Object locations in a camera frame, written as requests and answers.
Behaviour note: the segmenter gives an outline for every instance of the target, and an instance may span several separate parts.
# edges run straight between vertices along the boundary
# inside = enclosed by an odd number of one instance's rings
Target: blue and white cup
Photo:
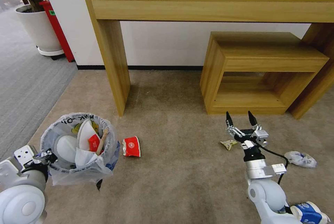
[[[331,220],[311,201],[290,207],[292,214],[306,224],[327,224]]]

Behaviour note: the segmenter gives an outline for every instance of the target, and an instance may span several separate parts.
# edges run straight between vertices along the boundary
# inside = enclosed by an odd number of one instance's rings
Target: red fire extinguisher cabinet
[[[39,2],[39,4],[43,6],[43,8],[44,8],[44,10],[46,12],[46,15],[48,16],[48,18],[50,20],[50,23],[51,23],[51,25],[53,27],[53,30],[55,31],[56,36],[57,36],[57,38],[59,40],[59,43],[60,43],[60,45],[62,46],[62,48],[64,50],[64,53],[65,53],[65,56],[66,56],[68,62],[74,61],[74,56],[72,54],[70,46],[67,43],[65,35],[63,33],[63,30],[60,27],[60,24],[58,22],[56,14],[53,11],[53,8],[52,8],[49,0],[45,0],[45,1]]]

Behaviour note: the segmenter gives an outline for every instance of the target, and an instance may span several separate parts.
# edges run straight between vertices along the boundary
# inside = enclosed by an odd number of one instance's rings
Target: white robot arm
[[[252,129],[239,130],[233,126],[232,119],[226,112],[227,132],[240,142],[245,152],[246,180],[248,182],[248,197],[255,204],[261,218],[261,224],[301,224],[289,213],[281,213],[288,207],[286,196],[279,184],[271,180],[275,175],[286,173],[283,164],[267,165],[259,147],[267,145],[265,140],[269,135],[262,130],[255,117],[248,111]]]
[[[38,155],[26,145],[0,162],[0,224],[43,223],[48,165],[56,161],[51,150]]]

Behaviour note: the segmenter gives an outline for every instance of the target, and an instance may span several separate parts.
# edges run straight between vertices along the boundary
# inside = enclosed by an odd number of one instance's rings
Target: crumpled red cup
[[[140,157],[140,146],[137,136],[123,140],[123,155]]]

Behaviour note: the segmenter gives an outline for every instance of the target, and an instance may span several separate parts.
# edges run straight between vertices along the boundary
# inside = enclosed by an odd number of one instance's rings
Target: potted plant
[[[39,2],[43,0],[28,0],[28,5],[16,9],[16,13],[27,33],[44,56],[56,56],[64,51],[50,24],[50,21]]]

